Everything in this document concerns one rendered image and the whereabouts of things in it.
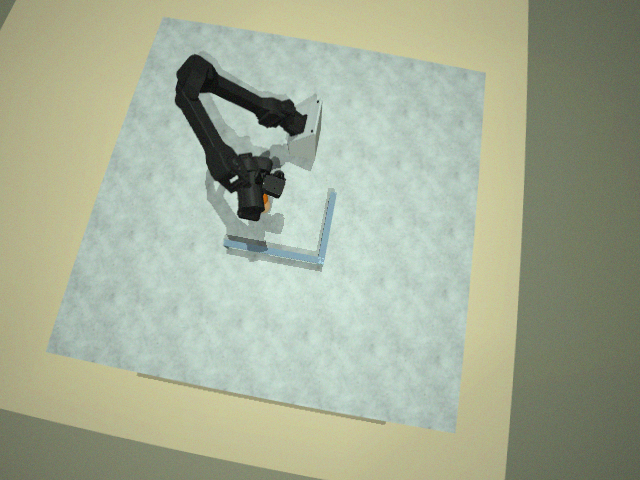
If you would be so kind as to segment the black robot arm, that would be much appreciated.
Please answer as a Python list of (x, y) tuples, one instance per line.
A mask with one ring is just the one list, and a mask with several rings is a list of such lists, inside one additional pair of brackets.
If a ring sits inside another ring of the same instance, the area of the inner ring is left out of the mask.
[[(212, 63), (197, 54), (190, 55), (176, 73), (175, 103), (181, 109), (205, 152), (206, 165), (212, 177), (228, 192), (237, 192), (238, 209), (245, 214), (265, 210), (263, 195), (280, 198), (286, 178), (277, 170), (261, 174), (252, 152), (240, 154), (224, 143), (199, 99), (199, 93), (213, 93), (256, 114), (265, 128), (280, 126), (290, 137), (304, 133), (307, 114), (296, 111), (291, 99), (261, 98), (236, 83), (220, 76)], [(229, 180), (234, 176), (236, 180)]]

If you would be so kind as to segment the blue-grey l-shaped wall trim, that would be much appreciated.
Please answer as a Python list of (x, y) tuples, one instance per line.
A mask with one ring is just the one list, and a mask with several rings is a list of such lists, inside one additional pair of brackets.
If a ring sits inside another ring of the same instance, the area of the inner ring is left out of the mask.
[(279, 250), (279, 249), (274, 249), (274, 248), (268, 248), (268, 247), (263, 247), (263, 246), (258, 246), (258, 245), (252, 245), (252, 244), (247, 244), (247, 243), (242, 243), (242, 242), (236, 242), (236, 241), (231, 241), (231, 240), (226, 240), (226, 239), (224, 239), (223, 246), (224, 247), (227, 246), (227, 247), (232, 247), (232, 248), (238, 248), (238, 249), (243, 249), (243, 250), (248, 250), (248, 251), (254, 251), (254, 252), (259, 252), (259, 253), (264, 253), (264, 254), (270, 254), (270, 255), (275, 255), (275, 256), (280, 256), (280, 257), (286, 257), (286, 258), (291, 258), (291, 259), (297, 259), (297, 260), (302, 260), (302, 261), (307, 261), (307, 262), (313, 262), (313, 263), (318, 263), (318, 264), (323, 264), (324, 265), (326, 249), (327, 249), (327, 244), (328, 244), (328, 239), (329, 239), (329, 233), (330, 233), (330, 228), (331, 228), (331, 222), (332, 222), (332, 217), (333, 217), (333, 211), (334, 211), (334, 206), (335, 206), (336, 195), (337, 195), (337, 192), (331, 192), (330, 193), (329, 204), (328, 204), (328, 209), (327, 209), (327, 214), (326, 214), (326, 220), (325, 220), (325, 225), (324, 225), (324, 230), (323, 230), (323, 235), (322, 235), (322, 241), (321, 241), (321, 246), (320, 246), (320, 251), (319, 251), (319, 257), (306, 255), (306, 254), (301, 254), (301, 253), (290, 252), (290, 251), (285, 251), (285, 250)]

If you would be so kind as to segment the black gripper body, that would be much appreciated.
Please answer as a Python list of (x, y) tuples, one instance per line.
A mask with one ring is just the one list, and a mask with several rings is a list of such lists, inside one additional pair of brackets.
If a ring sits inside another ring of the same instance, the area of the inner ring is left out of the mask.
[[(262, 185), (263, 183), (263, 178), (264, 178), (264, 172), (268, 171), (268, 173), (271, 172), (272, 169), (272, 160), (270, 158), (267, 157), (262, 157), (262, 156), (252, 156), (253, 161), (257, 164), (260, 174), (261, 174), (261, 181), (259, 183), (259, 185)], [(251, 220), (251, 221), (258, 221), (260, 219), (260, 214), (245, 214), (242, 212), (242, 210), (238, 209), (237, 210), (237, 216), (241, 219), (246, 219), (246, 220)]]

